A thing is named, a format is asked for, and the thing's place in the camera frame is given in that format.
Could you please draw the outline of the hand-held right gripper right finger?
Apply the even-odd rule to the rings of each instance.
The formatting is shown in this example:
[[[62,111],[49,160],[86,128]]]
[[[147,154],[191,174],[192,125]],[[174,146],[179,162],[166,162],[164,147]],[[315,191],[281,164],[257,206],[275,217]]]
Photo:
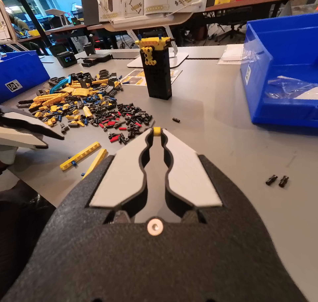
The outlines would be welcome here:
[[[161,145],[168,168],[165,174],[168,208],[182,218],[188,211],[222,207],[199,154],[167,129],[161,130]]]

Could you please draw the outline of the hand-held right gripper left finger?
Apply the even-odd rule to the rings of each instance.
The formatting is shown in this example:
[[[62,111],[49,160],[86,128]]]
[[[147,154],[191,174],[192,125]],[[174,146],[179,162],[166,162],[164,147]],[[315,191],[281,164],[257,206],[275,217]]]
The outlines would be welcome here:
[[[149,128],[113,157],[89,206],[126,211],[135,216],[146,205],[148,188],[145,165],[150,160],[153,129]]]

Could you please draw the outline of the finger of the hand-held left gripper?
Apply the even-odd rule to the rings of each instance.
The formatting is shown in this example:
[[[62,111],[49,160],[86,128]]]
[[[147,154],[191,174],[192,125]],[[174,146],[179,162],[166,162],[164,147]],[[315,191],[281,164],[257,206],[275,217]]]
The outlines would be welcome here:
[[[25,129],[13,129],[7,126],[0,126],[0,148],[8,149],[48,149],[49,146],[43,141],[43,135],[33,133]]]
[[[65,139],[63,135],[56,133],[49,125],[33,115],[6,106],[0,106],[0,125],[1,127],[26,131],[26,133],[38,134],[61,141]]]

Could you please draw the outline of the yellow holed beam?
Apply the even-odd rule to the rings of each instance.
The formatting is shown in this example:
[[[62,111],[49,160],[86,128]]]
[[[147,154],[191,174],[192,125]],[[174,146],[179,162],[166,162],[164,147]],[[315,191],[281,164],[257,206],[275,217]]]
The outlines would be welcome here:
[[[88,156],[92,152],[94,152],[97,148],[99,148],[101,144],[99,142],[94,142],[88,147],[84,148],[77,154],[75,154],[73,157],[70,157],[67,161],[63,162],[59,167],[62,171],[66,171],[70,167],[73,167],[71,164],[71,161],[75,161],[77,164],[79,161],[81,161],[84,157]]]
[[[93,162],[89,166],[88,170],[83,175],[82,180],[85,177],[87,177],[101,163],[101,161],[105,158],[106,154],[107,154],[107,150],[106,149],[101,149],[98,152],[97,156],[95,157],[95,159],[93,160]]]

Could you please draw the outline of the pile of yellow grey bricks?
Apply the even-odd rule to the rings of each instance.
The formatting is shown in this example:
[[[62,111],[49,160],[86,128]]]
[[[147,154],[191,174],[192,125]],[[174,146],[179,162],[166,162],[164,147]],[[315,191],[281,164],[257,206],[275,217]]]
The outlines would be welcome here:
[[[69,128],[76,128],[92,125],[96,106],[118,104],[115,96],[124,89],[116,73],[101,70],[95,76],[83,71],[70,75],[71,82],[54,94],[49,94],[49,83],[45,89],[39,89],[32,99],[34,103],[24,109],[50,127],[66,119]]]

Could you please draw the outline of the blue storage bin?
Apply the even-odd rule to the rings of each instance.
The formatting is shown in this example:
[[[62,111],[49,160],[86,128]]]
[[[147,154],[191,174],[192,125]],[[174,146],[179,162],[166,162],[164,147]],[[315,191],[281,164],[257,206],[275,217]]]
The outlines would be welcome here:
[[[0,103],[50,79],[36,51],[7,53],[0,63]]]
[[[317,100],[271,99],[278,76],[318,81],[317,13],[249,21],[240,66],[254,124],[317,128]]]

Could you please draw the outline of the teal curved panel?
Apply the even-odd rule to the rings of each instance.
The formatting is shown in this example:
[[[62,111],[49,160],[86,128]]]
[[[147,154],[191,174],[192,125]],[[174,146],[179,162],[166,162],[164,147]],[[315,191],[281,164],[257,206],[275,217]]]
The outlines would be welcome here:
[[[53,77],[50,78],[48,83],[51,86],[49,94],[54,94],[59,89],[63,88],[66,84],[71,82],[71,75],[68,77]]]

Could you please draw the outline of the pile of black red pins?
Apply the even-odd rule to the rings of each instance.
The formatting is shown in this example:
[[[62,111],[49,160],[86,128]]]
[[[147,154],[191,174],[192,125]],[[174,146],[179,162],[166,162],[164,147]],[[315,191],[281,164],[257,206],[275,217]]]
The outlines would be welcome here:
[[[114,102],[96,106],[90,121],[90,124],[106,133],[110,143],[118,142],[123,145],[127,145],[154,123],[151,114],[133,103],[115,104]]]

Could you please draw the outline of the black device with screen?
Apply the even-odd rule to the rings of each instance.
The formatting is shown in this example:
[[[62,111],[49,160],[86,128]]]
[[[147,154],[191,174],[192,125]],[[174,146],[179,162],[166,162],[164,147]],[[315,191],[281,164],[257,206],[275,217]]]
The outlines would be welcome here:
[[[63,68],[68,68],[78,63],[74,53],[67,50],[63,44],[52,45],[49,50]]]

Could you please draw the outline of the black flat case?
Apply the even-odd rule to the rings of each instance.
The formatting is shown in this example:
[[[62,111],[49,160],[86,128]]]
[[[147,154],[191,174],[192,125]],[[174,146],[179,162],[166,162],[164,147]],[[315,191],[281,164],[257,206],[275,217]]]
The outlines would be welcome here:
[[[83,59],[83,67],[92,67],[99,63],[105,63],[113,59],[111,54],[92,54]]]

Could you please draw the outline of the black brick tower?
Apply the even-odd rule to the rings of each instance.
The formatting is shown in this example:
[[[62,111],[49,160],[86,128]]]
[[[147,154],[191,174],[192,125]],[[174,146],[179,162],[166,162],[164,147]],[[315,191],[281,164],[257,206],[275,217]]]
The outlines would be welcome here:
[[[142,38],[139,34],[135,44],[140,49],[149,97],[169,100],[172,97],[169,46],[175,41],[171,37]]]

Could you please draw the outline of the clear plastic sleeve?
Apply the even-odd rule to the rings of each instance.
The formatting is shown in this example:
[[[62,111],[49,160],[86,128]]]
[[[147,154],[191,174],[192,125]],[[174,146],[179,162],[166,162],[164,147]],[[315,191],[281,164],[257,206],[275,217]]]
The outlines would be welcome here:
[[[228,44],[219,59],[219,65],[241,65],[243,61],[244,44]]]

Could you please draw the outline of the clear plastic bags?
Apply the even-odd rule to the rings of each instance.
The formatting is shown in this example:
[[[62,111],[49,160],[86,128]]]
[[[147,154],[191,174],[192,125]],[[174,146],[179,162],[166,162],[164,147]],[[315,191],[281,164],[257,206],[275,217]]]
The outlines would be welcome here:
[[[265,95],[271,99],[318,100],[318,84],[278,76],[267,82]]]

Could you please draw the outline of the black office chair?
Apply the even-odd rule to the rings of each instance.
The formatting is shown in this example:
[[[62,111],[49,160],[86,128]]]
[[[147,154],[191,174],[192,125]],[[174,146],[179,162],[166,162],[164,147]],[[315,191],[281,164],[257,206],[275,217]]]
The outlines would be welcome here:
[[[216,33],[213,38],[216,45],[243,44],[245,41],[247,22],[236,23],[234,25],[219,25],[220,33]]]

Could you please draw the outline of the long wooden workbench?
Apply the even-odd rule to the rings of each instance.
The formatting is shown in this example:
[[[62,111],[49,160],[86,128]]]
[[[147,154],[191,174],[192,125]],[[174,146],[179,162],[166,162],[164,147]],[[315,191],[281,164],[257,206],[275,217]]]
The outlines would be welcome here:
[[[294,0],[242,0],[207,7],[204,15],[204,24],[208,28],[215,26],[217,30],[204,42],[204,46],[217,46],[213,38],[221,32],[219,25],[234,25],[257,19],[274,18],[281,6]]]

